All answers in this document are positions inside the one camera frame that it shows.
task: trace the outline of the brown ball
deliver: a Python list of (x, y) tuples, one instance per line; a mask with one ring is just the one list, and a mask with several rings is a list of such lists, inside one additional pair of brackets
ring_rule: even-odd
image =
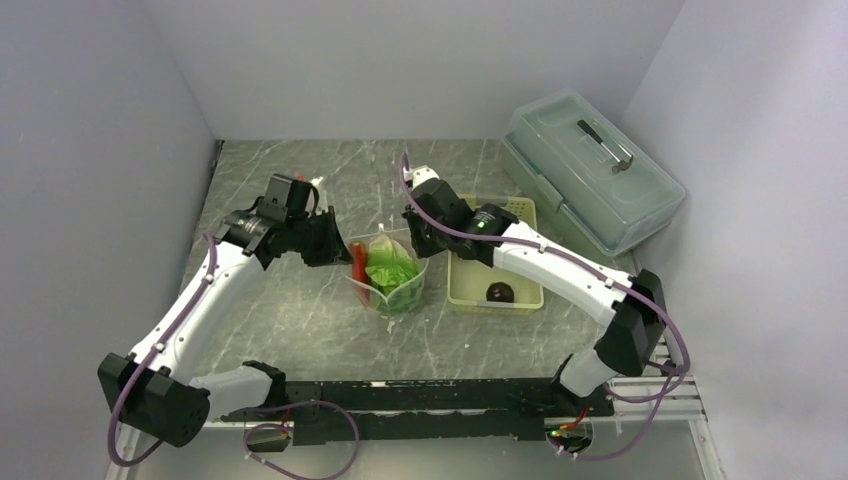
[(490, 302), (515, 303), (515, 292), (504, 282), (495, 282), (486, 289), (486, 300)]

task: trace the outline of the gray marble tabletop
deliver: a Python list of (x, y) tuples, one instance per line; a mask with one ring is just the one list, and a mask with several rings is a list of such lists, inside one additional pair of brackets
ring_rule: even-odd
[[(226, 142), (198, 232), (214, 231), (227, 213), (249, 207), (276, 172), (327, 176), (345, 238), (375, 233), (380, 223), (404, 228), (401, 152), (409, 151), (413, 165), (436, 169), (458, 193), (520, 195), (500, 166), (500, 148), (498, 140)], [(539, 221), (542, 234), (561, 240)], [(204, 255), (196, 241), (187, 277)], [(630, 255), (610, 259), (610, 266), (634, 270)], [(588, 315), (548, 291), (545, 306), (528, 316), (452, 311), (446, 253), (430, 260), (424, 306), (381, 318), (360, 305), (343, 276), (349, 268), (308, 268), (298, 255), (284, 255), (232, 306), (198, 375), (259, 360), (292, 380), (550, 376), (599, 333)]]

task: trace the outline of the red pepper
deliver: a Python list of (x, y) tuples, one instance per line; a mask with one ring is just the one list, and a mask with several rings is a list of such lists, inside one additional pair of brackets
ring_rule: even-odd
[[(353, 279), (357, 282), (369, 285), (370, 281), (368, 280), (368, 274), (365, 273), (365, 262), (368, 260), (368, 247), (366, 247), (364, 243), (360, 242), (351, 243), (350, 254), (353, 257)], [(369, 292), (367, 288), (362, 287), (356, 287), (356, 290), (359, 294), (359, 299), (362, 300), (362, 304), (368, 306), (371, 292)]]

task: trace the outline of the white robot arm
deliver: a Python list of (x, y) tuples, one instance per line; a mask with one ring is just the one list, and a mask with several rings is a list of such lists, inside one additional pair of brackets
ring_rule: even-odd
[[(612, 377), (642, 373), (664, 325), (644, 305), (612, 286), (617, 283), (638, 290), (662, 304), (656, 276), (643, 271), (631, 277), (569, 253), (577, 262), (603, 270), (605, 280), (599, 280), (574, 260), (545, 254), (549, 248), (565, 249), (499, 207), (484, 205), (472, 211), (431, 169), (422, 167), (404, 176), (414, 203), (404, 217), (419, 256), (447, 249), (462, 258), (515, 272), (573, 302), (605, 327), (593, 347), (567, 358), (553, 377), (551, 387), (557, 401), (568, 404), (568, 411), (580, 411), (590, 396), (604, 398), (603, 386)], [(259, 362), (246, 362), (233, 371), (206, 377), (195, 378), (194, 372), (233, 299), (274, 258), (297, 252), (309, 266), (350, 261), (333, 208), (320, 194), (321, 185), (321, 179), (310, 183), (274, 175), (265, 196), (250, 209), (231, 213), (214, 241), (209, 239), (210, 251), (203, 266), (153, 331), (129, 355), (109, 354), (103, 360), (98, 376), (113, 411), (110, 435), (120, 419), (179, 447), (194, 438), (208, 418), (288, 403), (285, 374)], [(310, 198), (312, 213), (307, 209)], [(419, 214), (485, 240), (437, 231)], [(538, 247), (497, 241), (501, 237), (526, 240)], [(163, 332), (171, 335), (163, 338)], [(113, 450), (110, 447), (113, 461), (123, 466), (146, 456), (127, 461)]]
[[(561, 387), (566, 401), (581, 405), (613, 377), (642, 374), (665, 325), (655, 311), (625, 291), (642, 294), (664, 308), (656, 275), (643, 270), (633, 277), (598, 265), (551, 242), (498, 206), (487, 204), (472, 211), (435, 171), (427, 166), (410, 170), (405, 162), (404, 155), (402, 180), (411, 203), (404, 218), (419, 256), (447, 249), (463, 259), (517, 273), (571, 301), (605, 329), (593, 347), (566, 359), (557, 372), (554, 384)], [(676, 341), (671, 338), (669, 344)]]

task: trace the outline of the white wall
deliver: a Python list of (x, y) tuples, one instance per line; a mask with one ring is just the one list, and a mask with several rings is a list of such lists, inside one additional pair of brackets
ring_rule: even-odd
[(0, 477), (103, 478), (97, 366), (175, 298), (213, 149), (140, 2), (2, 2)]
[(846, 86), (845, 2), (689, 0), (623, 116), (688, 189), (640, 255), (731, 479), (848, 478)]
[(145, 0), (218, 138), (495, 138), (571, 86), (613, 120), (683, 0)]

